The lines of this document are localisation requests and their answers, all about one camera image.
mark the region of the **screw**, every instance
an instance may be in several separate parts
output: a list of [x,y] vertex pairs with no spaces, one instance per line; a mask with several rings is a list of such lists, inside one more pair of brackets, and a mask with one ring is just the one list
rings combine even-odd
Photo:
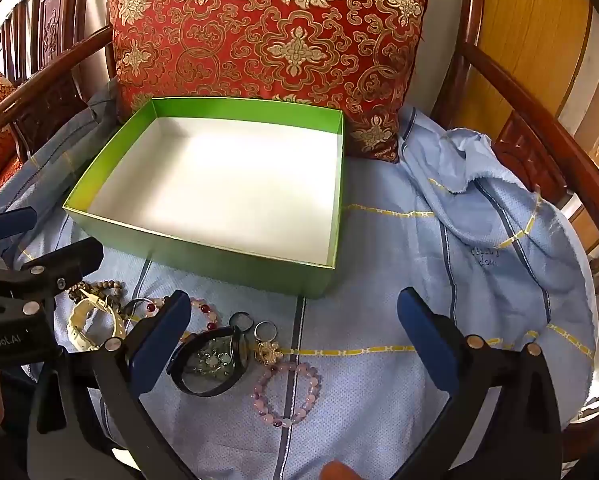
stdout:
[[115,352],[121,348],[121,339],[119,339],[119,337],[111,337],[103,344],[103,347],[108,350],[108,352]]
[[541,355],[541,346],[539,346],[537,343],[529,343],[529,345],[526,346],[526,350],[529,351],[529,354],[534,355],[535,357]]
[[470,348],[474,348],[475,350],[480,349],[484,346],[484,340],[480,338],[478,335],[470,335],[466,338],[466,342]]
[[40,306],[39,303],[37,303],[37,301],[29,301],[23,306],[22,310],[26,316],[34,316],[36,313],[39,312],[39,309]]

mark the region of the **blue gripper pad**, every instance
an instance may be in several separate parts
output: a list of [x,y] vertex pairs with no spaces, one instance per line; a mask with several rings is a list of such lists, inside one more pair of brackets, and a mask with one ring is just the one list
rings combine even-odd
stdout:
[[190,322],[190,298],[181,290],[170,297],[170,306],[159,312],[158,322],[146,336],[129,363],[130,392],[138,397],[153,389],[170,355]]
[[455,330],[461,335],[459,330],[449,318],[433,314],[412,287],[399,293],[397,317],[435,386],[452,396],[459,387],[459,362],[452,343],[443,333]]
[[30,206],[0,213],[0,240],[30,231],[35,224],[37,213]]

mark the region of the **wooden furniture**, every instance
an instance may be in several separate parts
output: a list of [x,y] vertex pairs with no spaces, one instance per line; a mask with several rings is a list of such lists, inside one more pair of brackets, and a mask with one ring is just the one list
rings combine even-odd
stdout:
[[[75,110],[84,107],[71,76],[74,67],[106,48],[108,73],[114,75],[110,47],[112,28],[104,27],[77,41],[83,31],[83,20],[75,18],[74,25],[67,22],[70,16],[81,12],[83,0],[35,1],[39,2],[35,8],[42,25],[37,41],[33,42],[37,45],[33,58],[37,59],[40,70],[35,70],[29,78],[23,77],[23,58],[9,60],[7,53],[11,48],[8,48],[4,58],[7,73],[18,88],[0,103],[0,128],[9,122],[17,125],[24,157],[38,149]],[[476,47],[483,8],[484,0],[463,0],[455,52],[432,113],[433,119],[444,127],[452,124],[468,73],[477,70],[514,109],[505,131],[493,144],[499,160],[530,190],[540,188],[542,196],[554,204],[559,205],[567,198],[567,190],[577,193],[599,228],[599,169],[553,115]],[[17,15],[13,13],[12,23],[4,24],[4,38],[10,37],[6,30],[10,30],[12,36],[14,24],[20,23],[18,20],[19,11]],[[56,103],[64,99],[65,104],[57,107]],[[586,427],[585,422],[578,425],[576,431],[564,433],[565,456],[577,458],[595,444],[599,436],[598,417],[594,420],[597,420],[595,425]]]
[[[0,71],[17,88],[84,37],[86,0],[21,0],[0,28]],[[17,156],[25,162],[83,110],[73,74],[57,74],[43,94],[12,117]]]

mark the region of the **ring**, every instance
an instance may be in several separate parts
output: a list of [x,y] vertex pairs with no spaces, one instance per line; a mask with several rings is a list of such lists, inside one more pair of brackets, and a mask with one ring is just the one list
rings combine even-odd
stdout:
[[248,312],[236,312],[230,317],[228,324],[237,327],[242,332],[248,332],[252,328],[254,321]]
[[[271,337],[269,337],[268,339],[262,339],[261,337],[259,337],[257,335],[257,331],[259,330],[260,326],[262,326],[262,325],[270,325],[275,330],[274,334]],[[275,339],[277,337],[277,327],[275,326],[275,323],[273,323],[271,321],[262,321],[260,323],[257,323],[257,326],[255,327],[255,330],[253,332],[253,335],[255,336],[255,339],[257,339],[257,341],[259,341],[260,343],[269,343],[270,341],[272,341],[273,339]]]

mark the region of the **green box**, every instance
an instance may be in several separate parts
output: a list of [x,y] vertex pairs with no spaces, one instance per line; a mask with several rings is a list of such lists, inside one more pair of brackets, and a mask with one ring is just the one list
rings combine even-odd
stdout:
[[339,110],[154,98],[93,160],[64,209],[120,251],[317,298],[335,271],[342,156]]

